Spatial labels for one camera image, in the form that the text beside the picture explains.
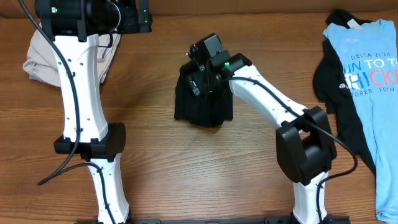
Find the black t-shirt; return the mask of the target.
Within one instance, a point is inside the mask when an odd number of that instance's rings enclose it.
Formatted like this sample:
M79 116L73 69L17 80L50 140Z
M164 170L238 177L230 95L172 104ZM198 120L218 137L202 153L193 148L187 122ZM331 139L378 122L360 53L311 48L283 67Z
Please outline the black t-shirt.
M198 64L196 60L187 63ZM229 89L226 89L224 95L187 95L186 64L180 67L175 87L174 118L205 128L214 128L222 125L224 121L233 120L233 95Z

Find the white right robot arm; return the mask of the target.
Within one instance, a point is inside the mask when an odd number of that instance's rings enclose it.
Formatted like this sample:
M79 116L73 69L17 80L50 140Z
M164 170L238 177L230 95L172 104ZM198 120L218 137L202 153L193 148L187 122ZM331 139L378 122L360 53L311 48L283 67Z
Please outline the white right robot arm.
M325 184L337 156L326 113L292 101L272 86L243 54L188 53L180 68L175 118L214 127L231 120L232 98L244 100L272 126L277 163L293 183L294 207L288 216L265 223L336 223L325 208Z

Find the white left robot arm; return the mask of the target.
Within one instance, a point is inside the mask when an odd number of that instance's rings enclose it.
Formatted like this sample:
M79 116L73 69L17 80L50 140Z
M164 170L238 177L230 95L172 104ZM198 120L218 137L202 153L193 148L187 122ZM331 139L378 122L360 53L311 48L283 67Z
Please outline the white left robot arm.
M97 54L103 34L150 32L149 2L38 0L35 13L39 17L36 28L52 47L60 75L65 121L55 151L68 157L79 155L89 168L98 223L131 223L121 178L126 127L105 119Z

